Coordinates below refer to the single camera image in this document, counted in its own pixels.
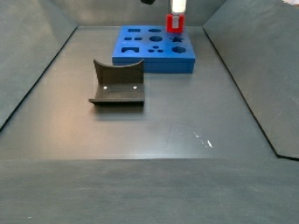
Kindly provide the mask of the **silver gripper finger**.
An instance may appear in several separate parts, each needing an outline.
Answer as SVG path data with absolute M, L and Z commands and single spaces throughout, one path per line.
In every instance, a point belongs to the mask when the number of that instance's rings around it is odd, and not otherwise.
M 184 14 L 186 12 L 188 0 L 171 0 L 171 10 L 174 15 Z

